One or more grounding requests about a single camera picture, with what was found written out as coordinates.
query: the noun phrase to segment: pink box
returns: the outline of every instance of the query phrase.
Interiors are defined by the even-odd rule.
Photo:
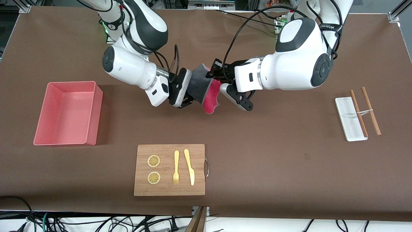
[[[96,145],[103,91],[94,81],[50,82],[44,95],[34,145]]]

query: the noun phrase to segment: dried orange slice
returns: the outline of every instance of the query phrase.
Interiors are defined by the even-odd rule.
[[[160,181],[160,174],[158,172],[151,172],[147,176],[147,181],[149,181],[150,184],[155,185],[159,183]]]
[[[160,158],[157,155],[152,155],[147,159],[147,164],[154,168],[157,167],[160,163]]]

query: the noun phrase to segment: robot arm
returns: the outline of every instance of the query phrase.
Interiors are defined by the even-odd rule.
[[[339,14],[342,14],[344,22],[353,1],[336,0],[340,13],[330,0],[320,2],[324,23],[321,27],[332,29],[331,27],[342,26]],[[321,31],[311,18],[290,21],[280,32],[275,53],[253,57],[234,67],[237,91],[245,93],[263,89],[307,90],[322,85],[333,67],[332,48],[336,44],[337,35],[335,31]],[[241,99],[228,96],[229,88],[233,90],[233,85],[222,85],[220,90],[241,109],[253,108],[249,101],[242,102]]]
[[[166,99],[171,105],[180,107],[191,72],[182,69],[175,75],[148,59],[167,43],[168,30],[164,20],[142,0],[85,2],[99,11],[108,35],[116,40],[103,55],[102,65],[106,73],[145,90],[155,107]],[[173,75],[173,81],[169,80],[170,75]]]

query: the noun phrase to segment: brown tablecloth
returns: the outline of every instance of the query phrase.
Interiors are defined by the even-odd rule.
[[[243,22],[216,11],[158,13],[169,27],[162,52],[193,69],[222,59]],[[384,14],[349,15],[326,83],[306,91],[258,91],[254,110],[224,96],[212,115],[195,103],[152,107],[145,92],[101,66],[105,34],[96,12],[32,7],[21,14],[0,63],[0,195],[35,210],[220,216],[412,220],[411,71],[396,24]],[[273,53],[273,28],[251,22],[228,62]],[[104,92],[94,147],[33,145],[46,84],[94,80]],[[382,131],[347,142],[334,99],[365,86]],[[138,144],[202,143],[210,161],[205,196],[134,197]],[[2,209],[24,209],[14,200]]]

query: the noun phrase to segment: white tray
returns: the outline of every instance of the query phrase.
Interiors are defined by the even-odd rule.
[[[367,140],[368,138],[363,135],[352,98],[335,98],[335,103],[346,140],[348,142]]]

